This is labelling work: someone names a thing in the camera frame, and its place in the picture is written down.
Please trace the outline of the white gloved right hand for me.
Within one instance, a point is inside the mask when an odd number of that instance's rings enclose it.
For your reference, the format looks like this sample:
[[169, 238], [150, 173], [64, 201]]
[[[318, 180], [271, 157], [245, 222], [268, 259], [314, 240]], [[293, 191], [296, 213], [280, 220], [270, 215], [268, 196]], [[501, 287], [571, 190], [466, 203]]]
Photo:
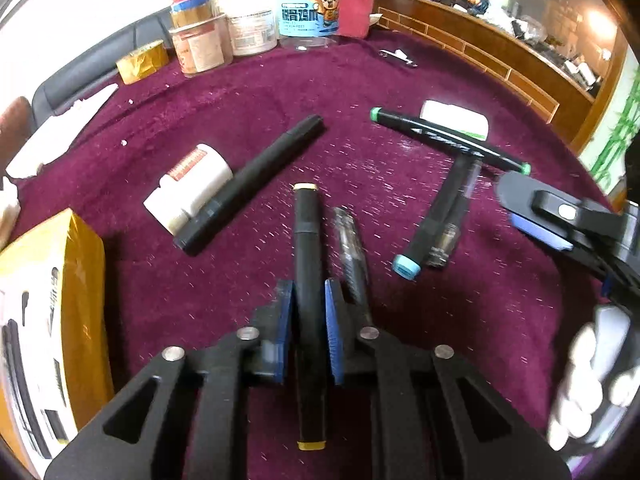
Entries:
[[639, 325], [620, 307], [598, 307], [570, 344], [548, 445], [569, 456], [600, 448], [620, 428], [638, 393]]

